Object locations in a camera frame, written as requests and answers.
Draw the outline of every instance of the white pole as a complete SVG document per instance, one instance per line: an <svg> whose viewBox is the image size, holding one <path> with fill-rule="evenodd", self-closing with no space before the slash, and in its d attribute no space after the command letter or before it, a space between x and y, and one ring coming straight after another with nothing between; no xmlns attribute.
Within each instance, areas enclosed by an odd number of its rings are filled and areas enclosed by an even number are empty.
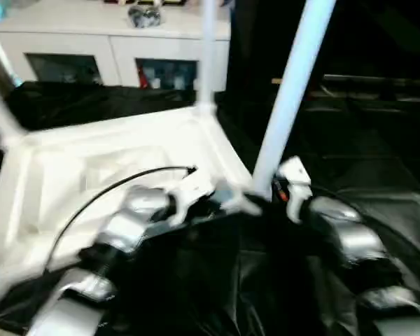
<svg viewBox="0 0 420 336"><path fill-rule="evenodd" d="M202 5L202 54L199 61L199 92L197 105L203 111L214 110L212 71L214 69L214 30L216 21L215 0L204 0Z"/></svg>
<svg viewBox="0 0 420 336"><path fill-rule="evenodd" d="M336 0L307 0L253 173L254 190L271 196L272 177L293 127Z"/></svg>
<svg viewBox="0 0 420 336"><path fill-rule="evenodd" d="M0 149L6 150L25 133L0 97Z"/></svg>

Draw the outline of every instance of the glass cabinet door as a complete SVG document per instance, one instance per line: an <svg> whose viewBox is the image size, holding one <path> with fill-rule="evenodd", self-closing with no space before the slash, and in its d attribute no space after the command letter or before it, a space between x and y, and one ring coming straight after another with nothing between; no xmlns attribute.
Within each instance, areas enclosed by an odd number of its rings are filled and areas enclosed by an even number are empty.
<svg viewBox="0 0 420 336"><path fill-rule="evenodd" d="M175 59L135 59L140 88L195 90L197 62Z"/></svg>
<svg viewBox="0 0 420 336"><path fill-rule="evenodd" d="M25 54L37 79L43 82L102 84L91 55Z"/></svg>
<svg viewBox="0 0 420 336"><path fill-rule="evenodd" d="M121 84L106 36L0 32L0 44L22 81Z"/></svg>

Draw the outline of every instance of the table surface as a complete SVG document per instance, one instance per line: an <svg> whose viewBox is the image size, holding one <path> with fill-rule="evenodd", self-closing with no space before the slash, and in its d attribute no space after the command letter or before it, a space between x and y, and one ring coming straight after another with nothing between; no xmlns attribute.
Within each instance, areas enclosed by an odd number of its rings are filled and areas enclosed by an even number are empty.
<svg viewBox="0 0 420 336"><path fill-rule="evenodd" d="M94 34L172 39L200 39L200 6L163 6L164 22L158 27L135 29L127 6L102 0L40 0L26 8L11 8L0 22L0 32ZM230 12L219 8L215 39L230 40Z"/></svg>

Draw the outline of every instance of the robotic arm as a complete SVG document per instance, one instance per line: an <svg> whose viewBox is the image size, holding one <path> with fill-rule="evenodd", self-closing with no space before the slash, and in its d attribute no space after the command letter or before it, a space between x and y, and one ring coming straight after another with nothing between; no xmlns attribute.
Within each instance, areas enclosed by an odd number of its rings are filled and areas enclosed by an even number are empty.
<svg viewBox="0 0 420 336"><path fill-rule="evenodd" d="M212 184L199 170L169 192L142 185L129 189L94 244L79 253L80 268L63 276L27 334L95 335L109 302L118 294L126 262L137 254L143 241L187 226L187 212L199 201L211 202L225 213L261 213L240 191L226 182Z"/></svg>
<svg viewBox="0 0 420 336"><path fill-rule="evenodd" d="M310 268L328 334L420 335L416 295L367 219L338 199L313 197L298 157L277 176L288 183L288 217L311 239Z"/></svg>

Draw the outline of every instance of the object on shelf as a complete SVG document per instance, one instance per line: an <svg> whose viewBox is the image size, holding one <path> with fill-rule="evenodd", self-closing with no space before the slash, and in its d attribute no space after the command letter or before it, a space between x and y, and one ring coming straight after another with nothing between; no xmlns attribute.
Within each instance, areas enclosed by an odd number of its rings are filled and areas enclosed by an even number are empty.
<svg viewBox="0 0 420 336"><path fill-rule="evenodd" d="M26 54L26 56L40 81L102 84L93 56L51 54Z"/></svg>
<svg viewBox="0 0 420 336"><path fill-rule="evenodd" d="M140 88L194 90L196 61L136 59Z"/></svg>
<svg viewBox="0 0 420 336"><path fill-rule="evenodd" d="M149 6L147 8L135 5L129 9L127 14L136 28L156 27L162 23L160 7L161 4Z"/></svg>

